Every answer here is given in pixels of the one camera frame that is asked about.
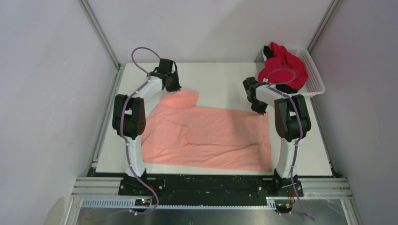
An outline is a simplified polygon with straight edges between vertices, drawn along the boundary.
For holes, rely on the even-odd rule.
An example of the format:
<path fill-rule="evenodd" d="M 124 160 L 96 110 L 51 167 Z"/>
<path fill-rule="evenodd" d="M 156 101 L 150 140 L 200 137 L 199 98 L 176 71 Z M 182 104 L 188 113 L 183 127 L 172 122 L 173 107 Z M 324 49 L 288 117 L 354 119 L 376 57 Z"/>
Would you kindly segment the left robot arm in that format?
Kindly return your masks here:
<path fill-rule="evenodd" d="M 161 58 L 158 66 L 135 91 L 115 96 L 112 127 L 125 142 L 127 163 L 124 181 L 132 180 L 130 189 L 137 195 L 149 191 L 151 198 L 156 196 L 154 189 L 141 178 L 146 170 L 141 146 L 141 135 L 146 127 L 145 101 L 162 90 L 176 92 L 180 89 L 176 62 Z"/>

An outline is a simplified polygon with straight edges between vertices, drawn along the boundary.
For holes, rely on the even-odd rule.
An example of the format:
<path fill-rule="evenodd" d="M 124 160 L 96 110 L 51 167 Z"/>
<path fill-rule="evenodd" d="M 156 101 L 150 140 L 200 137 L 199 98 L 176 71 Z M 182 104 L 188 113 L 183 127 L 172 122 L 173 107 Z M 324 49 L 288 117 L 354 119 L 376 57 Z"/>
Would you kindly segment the salmon pink t-shirt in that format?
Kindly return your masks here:
<path fill-rule="evenodd" d="M 199 94 L 164 96 L 141 137 L 146 163 L 270 172 L 267 115 L 197 106 Z"/>

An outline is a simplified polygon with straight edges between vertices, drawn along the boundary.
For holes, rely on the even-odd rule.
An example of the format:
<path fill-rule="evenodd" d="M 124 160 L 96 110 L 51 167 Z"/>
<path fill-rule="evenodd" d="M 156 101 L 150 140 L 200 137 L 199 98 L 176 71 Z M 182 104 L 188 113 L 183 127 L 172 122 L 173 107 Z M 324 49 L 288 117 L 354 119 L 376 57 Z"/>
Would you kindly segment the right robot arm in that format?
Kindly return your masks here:
<path fill-rule="evenodd" d="M 271 193 L 302 197 L 304 194 L 297 176 L 297 157 L 302 140 L 312 127 L 305 97 L 301 94 L 289 95 L 268 82 L 258 82 L 254 77 L 246 78 L 243 87 L 252 111 L 265 114 L 267 107 L 274 109 L 275 128 L 281 144 Z"/>

